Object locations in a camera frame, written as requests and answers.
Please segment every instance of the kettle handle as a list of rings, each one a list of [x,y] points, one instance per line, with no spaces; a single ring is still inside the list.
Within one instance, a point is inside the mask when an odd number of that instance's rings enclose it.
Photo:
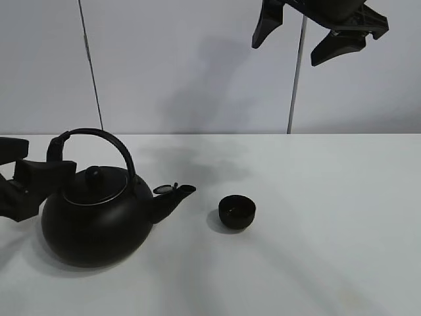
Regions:
[[[97,128],[77,128],[75,130],[64,132],[60,136],[53,138],[48,146],[47,162],[62,161],[64,143],[70,138],[71,135],[75,134],[98,136],[114,145],[115,148],[117,148],[118,151],[122,154],[126,162],[129,174],[128,184],[129,186],[134,187],[136,181],[136,170],[134,168],[134,163],[130,152],[128,151],[127,147],[116,136],[112,135],[111,133],[105,132],[104,130],[100,130]]]

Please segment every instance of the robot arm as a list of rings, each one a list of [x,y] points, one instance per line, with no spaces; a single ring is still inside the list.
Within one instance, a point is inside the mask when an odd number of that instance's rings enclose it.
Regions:
[[[0,174],[0,217],[16,222],[36,216],[41,203],[76,173],[73,161],[24,160],[28,150],[27,140],[0,137],[0,165],[15,162],[12,180]]]
[[[366,36],[375,40],[388,30],[387,18],[367,7],[366,0],[263,0],[259,22],[253,35],[253,48],[283,23],[284,5],[295,8],[330,33],[311,53],[311,64],[320,65],[334,57],[360,51]]]

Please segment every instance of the white wall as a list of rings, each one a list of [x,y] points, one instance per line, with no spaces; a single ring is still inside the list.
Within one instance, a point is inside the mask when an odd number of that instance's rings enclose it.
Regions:
[[[77,1],[0,2],[0,134],[98,127]]]
[[[309,21],[293,133],[421,132],[421,6],[368,5],[391,30],[311,67]],[[301,15],[258,50],[259,0],[83,0],[105,128],[115,133],[286,131]],[[77,1],[0,3],[0,134],[99,127]]]
[[[115,133],[284,133],[301,16],[259,50],[260,0],[84,0],[104,125]]]
[[[421,132],[421,4],[368,0],[390,31],[367,47],[315,68],[310,53],[328,31],[309,21],[294,133]]]

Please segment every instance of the white table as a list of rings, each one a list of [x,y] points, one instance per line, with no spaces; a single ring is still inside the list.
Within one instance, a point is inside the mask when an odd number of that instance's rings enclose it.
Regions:
[[[52,136],[21,137],[43,160]],[[54,260],[37,218],[0,219],[0,315],[420,314],[421,136],[120,138],[151,187],[199,190],[108,269]],[[73,136],[64,157],[124,166],[93,136]],[[218,222],[229,194],[258,207],[240,234]]]

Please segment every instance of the kettle body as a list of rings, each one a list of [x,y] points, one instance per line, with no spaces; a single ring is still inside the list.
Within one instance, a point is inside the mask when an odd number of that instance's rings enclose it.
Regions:
[[[90,205],[69,201],[66,188],[49,196],[41,216],[49,247],[64,262],[78,267],[109,265],[130,255],[153,226],[149,220],[153,194],[140,177],[135,190],[137,194],[125,188],[104,203]]]
[[[92,166],[76,173],[75,162],[62,160],[64,143],[74,134],[99,136],[113,144],[126,169]],[[3,143],[19,150],[15,150],[13,179],[0,175],[0,216],[23,221],[37,215],[47,199],[41,216],[43,236],[69,265],[100,267],[125,258],[142,245],[154,224],[196,191],[194,186],[175,183],[156,188],[154,196],[136,174],[126,146],[96,128],[79,128],[53,138],[45,163],[20,158],[27,153],[23,150],[27,142],[8,139]]]

